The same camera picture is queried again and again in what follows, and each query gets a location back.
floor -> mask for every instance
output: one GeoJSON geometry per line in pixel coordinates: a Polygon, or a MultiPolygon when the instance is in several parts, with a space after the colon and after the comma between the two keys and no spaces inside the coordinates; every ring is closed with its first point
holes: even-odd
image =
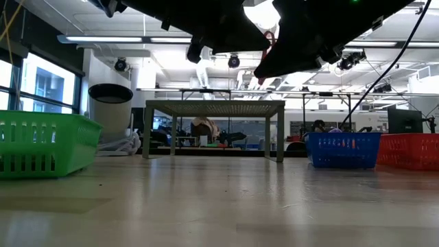
{"type": "Polygon", "coordinates": [[[97,158],[0,181],[0,246],[439,246],[439,173],[304,158],[97,158]]]}

plastic basket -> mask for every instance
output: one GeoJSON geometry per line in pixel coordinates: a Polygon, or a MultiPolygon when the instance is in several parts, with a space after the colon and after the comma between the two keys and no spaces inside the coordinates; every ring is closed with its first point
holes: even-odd
{"type": "Polygon", "coordinates": [[[100,132],[80,115],[0,110],[0,178],[61,177],[86,167],[100,132]]]}
{"type": "Polygon", "coordinates": [[[439,134],[384,134],[378,165],[438,171],[439,134]]]}
{"type": "Polygon", "coordinates": [[[319,133],[305,135],[308,159],[318,168],[374,168],[381,133],[319,133]]]}

computer monitor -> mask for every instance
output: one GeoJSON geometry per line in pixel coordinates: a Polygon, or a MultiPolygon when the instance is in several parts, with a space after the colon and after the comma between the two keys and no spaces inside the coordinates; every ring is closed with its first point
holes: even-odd
{"type": "Polygon", "coordinates": [[[387,109],[389,134],[424,133],[423,115],[417,110],[387,109]]]}
{"type": "Polygon", "coordinates": [[[133,127],[143,132],[145,127],[145,108],[133,107],[131,112],[134,114],[133,127]]]}

table leg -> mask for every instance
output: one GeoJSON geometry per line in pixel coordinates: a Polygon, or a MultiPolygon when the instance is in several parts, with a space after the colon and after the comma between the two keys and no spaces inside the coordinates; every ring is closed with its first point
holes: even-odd
{"type": "Polygon", "coordinates": [[[172,116],[171,155],[176,155],[177,116],[172,116]]]}
{"type": "Polygon", "coordinates": [[[283,162],[284,139],[285,138],[285,107],[277,108],[277,156],[276,162],[283,162]]]}
{"type": "Polygon", "coordinates": [[[271,122],[270,117],[266,117],[265,118],[265,140],[264,140],[264,152],[265,152],[266,158],[270,158],[270,151],[271,151],[270,122],[271,122]]]}
{"type": "Polygon", "coordinates": [[[143,130],[143,151],[142,157],[150,157],[150,137],[152,129],[152,120],[154,118],[154,109],[151,106],[146,106],[145,109],[145,129],[143,130]]]}

ceiling light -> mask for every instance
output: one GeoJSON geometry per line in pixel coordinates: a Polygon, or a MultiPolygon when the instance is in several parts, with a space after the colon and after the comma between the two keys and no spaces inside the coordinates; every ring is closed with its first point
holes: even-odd
{"type": "Polygon", "coordinates": [[[361,48],[346,48],[343,50],[343,52],[363,52],[364,49],[361,48]]]}
{"type": "Polygon", "coordinates": [[[268,93],[268,91],[263,90],[232,90],[232,93],[268,93]]]}
{"type": "Polygon", "coordinates": [[[352,41],[349,42],[347,47],[394,47],[397,42],[389,41],[352,41]]]}
{"type": "Polygon", "coordinates": [[[302,86],[305,82],[312,79],[316,73],[307,73],[307,72],[295,72],[287,75],[284,79],[284,86],[302,86]]]}
{"type": "Polygon", "coordinates": [[[172,38],[172,37],[161,37],[161,38],[151,38],[153,43],[187,43],[191,42],[191,38],[172,38]]]}
{"type": "Polygon", "coordinates": [[[153,92],[180,92],[180,89],[137,89],[138,91],[153,91],[153,92]]]}
{"type": "Polygon", "coordinates": [[[411,42],[409,47],[436,47],[439,48],[439,42],[411,42]]]}
{"type": "Polygon", "coordinates": [[[142,43],[141,37],[66,36],[71,42],[85,43],[142,43]]]}

